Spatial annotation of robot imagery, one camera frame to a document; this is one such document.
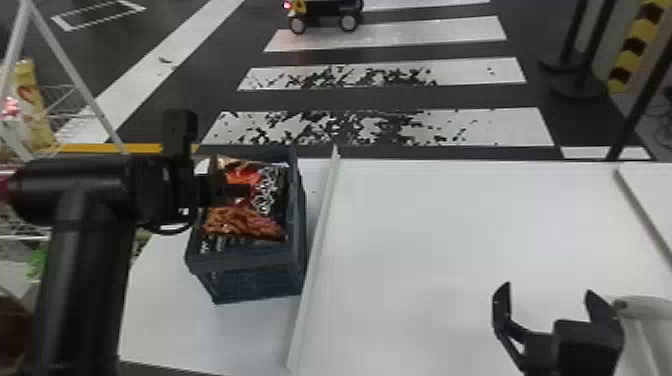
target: crosswalk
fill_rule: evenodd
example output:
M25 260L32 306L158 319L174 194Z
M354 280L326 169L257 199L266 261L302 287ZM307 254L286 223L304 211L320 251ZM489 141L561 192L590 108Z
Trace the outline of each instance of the crosswalk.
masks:
M484 0L431 0L427 7L457 7L483 4ZM406 12L408 4L383 0L366 2L367 12ZM363 24L354 33L335 27L308 29L304 35L277 30L264 54L357 49L363 56L381 48L436 46L460 49L465 45L492 45L507 39L495 15L444 19L406 20ZM509 56L462 57L422 60L418 54L399 53L399 61L370 61L319 65L251 67L238 85L249 95L275 92L292 95L298 91L331 91L334 97L349 90L381 90L404 87L521 86L527 85L518 59ZM533 105L514 108L455 108L446 98L444 108L365 108L330 110L307 108L297 111L259 108L255 111L223 111L202 140L202 144L299 144L335 142L345 145L553 147L544 118Z
M127 142L156 142L157 114L188 107L203 120L202 144L336 142L377 152L404 146L403 153L418 155L432 149L439 157L460 147L490 155L527 148L552 149L554 158L602 157L613 133L605 124L618 118L608 105L575 109L546 95L536 50L523 51L530 41L518 26L526 24L512 22L503 1L365 0L353 33L323 20L294 35L279 0L208 0L111 80L98 102ZM107 134L78 122L59 137L98 143ZM648 153L635 148L626 158Z

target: white stripe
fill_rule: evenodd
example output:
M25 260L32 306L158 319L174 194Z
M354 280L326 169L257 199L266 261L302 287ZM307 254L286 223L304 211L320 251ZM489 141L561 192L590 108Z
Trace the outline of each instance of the white stripe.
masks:
M609 146L563 146L560 150L567 159L603 159L609 152ZM651 156L641 146L626 146L620 159L649 160Z
M202 144L552 146L537 108L223 112Z
M71 11L68 11L68 12L60 13L58 15L61 16L61 17L71 16L73 14L85 13L85 12L88 12L88 11L91 11L91 10L94 10L94 9L109 7L110 5L113 5L113 4L116 4L116 3L117 3L116 1L108 1L108 2L105 2L105 3L91 5L91 6L88 6L88 7L85 7L85 8L79 8L79 9L71 10Z
M126 119L203 43L243 2L210 0L179 28L119 77L96 101L112 127L118 129ZM159 58L170 61L160 62ZM105 142L108 135L95 120L66 124L57 134L64 143Z
M364 10L380 11L408 8L447 7L459 5L485 4L490 0L364 0Z
M308 28L305 34L295 35L288 29L282 29L275 33L264 51L329 50L503 40L506 40L506 34L499 19L487 16L361 25L353 33L345 33L338 27L319 27Z
M238 90L514 83L525 83L525 75L516 58L505 57L253 68Z

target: plastic basket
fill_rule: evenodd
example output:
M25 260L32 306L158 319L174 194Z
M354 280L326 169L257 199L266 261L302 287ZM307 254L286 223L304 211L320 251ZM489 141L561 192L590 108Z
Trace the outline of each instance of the plastic basket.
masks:
M277 243L206 234L201 211L192 230L185 262L215 304L297 295L308 264L306 195L294 148L251 148L249 153L220 154L264 162L289 164L286 229L288 240Z

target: toy car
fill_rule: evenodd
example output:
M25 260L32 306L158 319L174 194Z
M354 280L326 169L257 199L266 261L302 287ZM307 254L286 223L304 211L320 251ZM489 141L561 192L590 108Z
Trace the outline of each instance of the toy car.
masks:
M303 34L308 20L320 17L339 17L338 26L345 32L353 32L359 26L364 0L285 0L289 10L289 29L294 34Z

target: white tabletop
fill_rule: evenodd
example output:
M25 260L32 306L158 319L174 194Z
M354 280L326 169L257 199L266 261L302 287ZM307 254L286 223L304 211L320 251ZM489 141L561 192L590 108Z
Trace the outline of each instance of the white tabletop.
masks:
M342 161L293 373L520 375L491 326L506 281L514 319L535 331L587 320L586 289L672 298L617 167ZM635 339L616 375L650 375Z
M461 172L456 175L454 171L432 168L441 165L452 165L452 168L461 165ZM327 166L327 160L300 161L310 228L315 225ZM340 218L341 227L329 232L331 243L325 250L330 254L334 249L357 244L368 250L378 250L380 257L385 257L387 249L427 251L423 242L429 239L435 246L444 244L444 252L456 257L461 254L456 260L469 261L466 267L461 267L455 262L445 264L445 260L437 260L440 262L430 269L443 273L444 281L462 281L451 283L446 296L436 290L437 301L448 302L462 297L458 300L468 304L453 305L453 308L445 306L429 319L424 318L429 320L427 325L436 325L435 329L452 328L453 324L463 324L464 328L462 332L451 332L451 337L434 343L443 348L428 348L427 356L440 353L453 363L485 356L488 361L478 363L480 368L485 367L483 370L493 371L487 366L493 364L509 370L500 375L517 375L496 343L489 325L481 322L485 315L489 315L486 297L466 298L474 293L492 293L497 287L496 282L505 279L513 281L514 315L522 324L535 330L550 330L552 319L558 317L585 319L582 294L586 288L610 295L672 297L669 266L617 184L616 165L347 160L342 167L350 176L351 185L342 186L343 179L339 174L340 194L335 198L333 209L336 218ZM433 177L436 174L443 174L443 177ZM412 181L416 182L414 187L408 184ZM355 184L361 189L355 190ZM414 217L408 210L401 213L395 210L397 201L405 203L406 207L414 207L416 200L428 209L427 198L435 203L432 218ZM343 211L346 209L360 213L347 218L352 222L348 226L346 217L342 216L347 213ZM375 220L370 217L372 213L378 215ZM383 229L393 224L394 231ZM436 232L439 224L443 230ZM422 232L423 228L427 229L426 233ZM410 229L415 229L415 238L404 240ZM288 374L285 361L298 298L213 305L184 263L187 238L188 234L154 236L131 269L120 343L122 359L227 376ZM441 255L435 253L437 249L430 248L434 252L432 257ZM406 260L409 263L404 267L416 265ZM501 272L513 271L513 265L518 265L517 273ZM376 286L373 284L356 291L367 294L375 291ZM403 286L396 288L401 293L407 291ZM383 299L382 303L385 303L384 297L376 299ZM485 304L483 310L476 311L474 302ZM314 334L320 330L319 319L311 316L309 322L306 321L306 328L312 333L308 341L313 344ZM483 327L476 330L476 325ZM368 338L371 341L380 339ZM455 348L449 342L453 340L467 341L472 348L477 344L482 346L479 345L479 352L472 355L451 353ZM332 349L335 344L343 345L337 341L308 347L312 350ZM308 359L308 363L304 363L306 368L319 360L314 358L315 351L305 356ZM458 370L452 365L446 367L446 370ZM494 374L475 372L480 368L468 374Z

